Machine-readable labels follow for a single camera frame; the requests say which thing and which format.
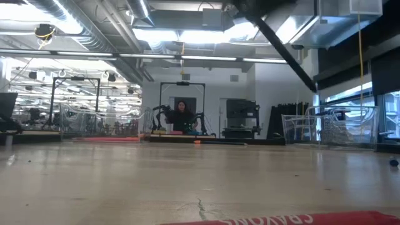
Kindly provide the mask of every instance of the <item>black shirt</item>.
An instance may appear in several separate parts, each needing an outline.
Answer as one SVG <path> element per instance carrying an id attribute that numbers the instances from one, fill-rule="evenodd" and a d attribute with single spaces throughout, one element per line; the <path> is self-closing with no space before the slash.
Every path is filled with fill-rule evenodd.
<path id="1" fill-rule="evenodd" d="M 190 111 L 174 111 L 174 116 L 171 123 L 174 124 L 174 131 L 182 131 L 185 133 L 188 128 L 188 124 L 193 122 L 194 114 Z"/>

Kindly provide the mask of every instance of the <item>orange object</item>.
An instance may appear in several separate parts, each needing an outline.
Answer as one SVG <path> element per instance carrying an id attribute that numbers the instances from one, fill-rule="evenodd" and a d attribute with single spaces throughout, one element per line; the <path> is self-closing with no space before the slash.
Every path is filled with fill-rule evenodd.
<path id="1" fill-rule="evenodd" d="M 327 214 L 305 214 L 298 216 L 271 216 L 253 219 L 227 219 L 223 221 L 184 222 L 164 225 L 400 225 L 400 219 L 376 211 L 337 212 Z"/>

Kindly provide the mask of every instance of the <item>person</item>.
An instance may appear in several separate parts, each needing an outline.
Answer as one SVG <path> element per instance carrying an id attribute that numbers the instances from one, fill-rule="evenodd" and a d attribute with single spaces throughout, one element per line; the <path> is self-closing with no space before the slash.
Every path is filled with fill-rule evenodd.
<path id="1" fill-rule="evenodd" d="M 186 102 L 179 101 L 177 103 L 177 109 L 173 112 L 173 117 L 166 119 L 167 123 L 174 124 L 174 131 L 182 131 L 184 134 L 188 131 L 188 124 L 192 123 L 194 119 L 194 114 L 188 110 L 186 106 Z M 198 122 L 196 121 L 192 125 L 192 129 L 195 129 L 198 126 Z"/>

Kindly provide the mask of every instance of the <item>white wall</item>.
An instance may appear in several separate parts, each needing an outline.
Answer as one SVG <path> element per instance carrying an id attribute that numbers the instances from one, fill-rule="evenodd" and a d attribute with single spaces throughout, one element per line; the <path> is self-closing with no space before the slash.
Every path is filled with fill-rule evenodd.
<path id="1" fill-rule="evenodd" d="M 150 108 L 159 105 L 160 82 L 181 81 L 181 68 L 162 69 L 160 67 L 149 67 L 147 71 L 156 82 L 144 82 L 142 87 L 142 105 Z M 218 135 L 219 132 L 219 100 L 221 98 L 246 98 L 246 73 L 240 69 L 203 69 L 185 68 L 185 73 L 191 74 L 191 83 L 206 84 L 205 115 L 208 118 L 211 129 Z M 230 82 L 230 75 L 239 75 L 239 82 Z M 197 98 L 197 110 L 203 109 L 203 94 L 192 86 L 172 85 L 163 94 L 161 103 L 169 104 L 170 97 L 193 97 Z"/>
<path id="2" fill-rule="evenodd" d="M 256 64 L 256 102 L 262 127 L 257 138 L 266 138 L 272 106 L 297 101 L 311 104 L 313 93 L 287 64 Z"/>
<path id="3" fill-rule="evenodd" d="M 247 72 L 246 99 L 256 100 L 256 65 L 254 64 Z"/>

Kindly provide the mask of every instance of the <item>metal frame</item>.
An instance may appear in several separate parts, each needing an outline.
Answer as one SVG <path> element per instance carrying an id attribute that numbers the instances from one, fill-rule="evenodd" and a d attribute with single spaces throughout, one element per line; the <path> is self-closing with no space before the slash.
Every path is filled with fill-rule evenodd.
<path id="1" fill-rule="evenodd" d="M 51 126 L 52 119 L 53 119 L 53 105 L 54 105 L 54 93 L 58 86 L 56 85 L 57 80 L 63 80 L 63 82 L 67 79 L 72 81 L 84 81 L 84 80 L 95 80 L 97 81 L 97 91 L 96 91 L 96 112 L 99 111 L 99 95 L 100 95 L 100 78 L 85 78 L 85 77 L 54 77 L 52 79 L 52 89 L 51 89 L 51 100 L 50 100 L 50 113 L 49 113 L 49 120 L 48 124 Z"/>
<path id="2" fill-rule="evenodd" d="M 161 82 L 160 83 L 160 101 L 159 106 L 161 106 L 161 96 L 163 95 L 163 85 L 164 84 L 176 84 L 177 86 L 190 86 L 190 85 L 202 85 L 202 111 L 204 112 L 204 106 L 206 104 L 206 84 L 204 83 L 190 83 L 190 82 Z"/>

